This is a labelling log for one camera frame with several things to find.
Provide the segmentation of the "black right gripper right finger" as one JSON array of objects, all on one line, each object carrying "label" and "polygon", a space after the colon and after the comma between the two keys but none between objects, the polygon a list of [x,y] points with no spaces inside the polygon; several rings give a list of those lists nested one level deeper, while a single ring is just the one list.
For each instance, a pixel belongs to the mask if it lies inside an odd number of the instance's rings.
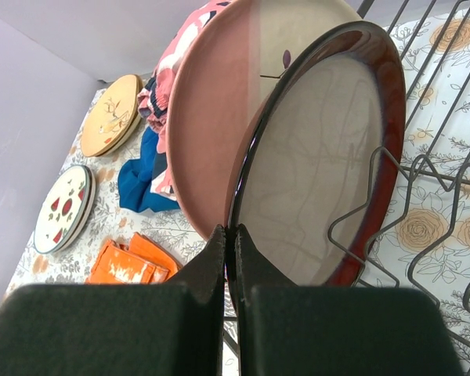
[{"label": "black right gripper right finger", "polygon": [[434,302],[410,288],[298,286],[234,241],[243,375],[460,375]]}]

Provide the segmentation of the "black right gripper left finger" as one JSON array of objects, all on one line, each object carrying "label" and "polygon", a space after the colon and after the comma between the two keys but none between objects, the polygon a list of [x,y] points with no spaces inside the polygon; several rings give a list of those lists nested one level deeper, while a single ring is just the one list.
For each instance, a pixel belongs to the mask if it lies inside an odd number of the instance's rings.
[{"label": "black right gripper left finger", "polygon": [[226,232],[163,284],[32,284],[0,308],[0,375],[219,375]]}]

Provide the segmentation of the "brown rimmed cream plate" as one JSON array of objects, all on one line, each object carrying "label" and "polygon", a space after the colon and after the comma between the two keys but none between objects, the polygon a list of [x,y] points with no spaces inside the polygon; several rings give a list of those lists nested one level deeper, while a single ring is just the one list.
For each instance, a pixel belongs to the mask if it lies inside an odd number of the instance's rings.
[{"label": "brown rimmed cream plate", "polygon": [[398,175],[406,90],[397,47],[364,20],[310,44],[254,116],[228,226],[301,285],[352,285]]}]

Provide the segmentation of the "white blue rimmed plate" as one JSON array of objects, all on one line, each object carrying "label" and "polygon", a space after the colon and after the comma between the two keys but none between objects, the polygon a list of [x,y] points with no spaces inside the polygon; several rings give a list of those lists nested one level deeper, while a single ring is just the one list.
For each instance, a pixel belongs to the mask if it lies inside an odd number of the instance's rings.
[{"label": "white blue rimmed plate", "polygon": [[88,201],[90,172],[85,165],[66,169],[48,192],[34,228],[39,254],[59,251],[72,237]]}]

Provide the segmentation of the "yellow rimmed plate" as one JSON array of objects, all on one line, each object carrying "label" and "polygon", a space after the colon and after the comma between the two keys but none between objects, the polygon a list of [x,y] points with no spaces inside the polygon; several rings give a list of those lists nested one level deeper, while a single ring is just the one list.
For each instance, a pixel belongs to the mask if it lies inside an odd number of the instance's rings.
[{"label": "yellow rimmed plate", "polygon": [[85,120],[80,146],[86,157],[105,154],[126,133],[137,115],[137,95],[143,82],[135,74],[114,81]]}]

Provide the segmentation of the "tan bird pattern plate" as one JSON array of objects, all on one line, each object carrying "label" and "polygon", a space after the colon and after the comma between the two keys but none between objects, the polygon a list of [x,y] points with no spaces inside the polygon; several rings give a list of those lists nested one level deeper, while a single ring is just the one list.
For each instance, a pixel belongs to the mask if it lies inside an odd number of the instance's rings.
[{"label": "tan bird pattern plate", "polygon": [[140,119],[137,110],[137,104],[131,110],[125,111],[121,115],[117,115],[117,108],[121,100],[115,103],[111,98],[104,102],[105,112],[111,114],[112,118],[105,124],[99,127],[100,133],[108,131],[110,137],[105,139],[105,149],[98,154],[102,157],[106,154],[111,154],[119,149],[126,143],[130,135],[135,131],[139,125]]}]

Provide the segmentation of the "pink plate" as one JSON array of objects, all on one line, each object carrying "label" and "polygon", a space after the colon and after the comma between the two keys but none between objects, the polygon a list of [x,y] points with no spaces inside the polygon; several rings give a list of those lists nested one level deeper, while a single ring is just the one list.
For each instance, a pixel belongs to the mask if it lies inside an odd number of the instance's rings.
[{"label": "pink plate", "polygon": [[344,1],[235,1],[193,41],[169,100],[166,155],[200,236],[227,222],[251,120],[275,85],[312,42],[359,18]]}]

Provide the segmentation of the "white blue striped plate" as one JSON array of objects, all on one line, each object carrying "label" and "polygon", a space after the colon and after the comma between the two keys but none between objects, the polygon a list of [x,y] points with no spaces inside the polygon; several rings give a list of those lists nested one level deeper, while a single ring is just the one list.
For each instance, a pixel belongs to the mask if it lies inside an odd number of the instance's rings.
[{"label": "white blue striped plate", "polygon": [[71,226],[67,232],[67,237],[59,248],[60,251],[65,250],[78,239],[89,219],[92,206],[96,199],[96,177],[92,170],[87,165],[81,164],[71,167],[70,170],[72,168],[81,168],[85,173],[85,182],[78,190],[78,193],[82,193],[81,211],[77,213],[75,224]]}]

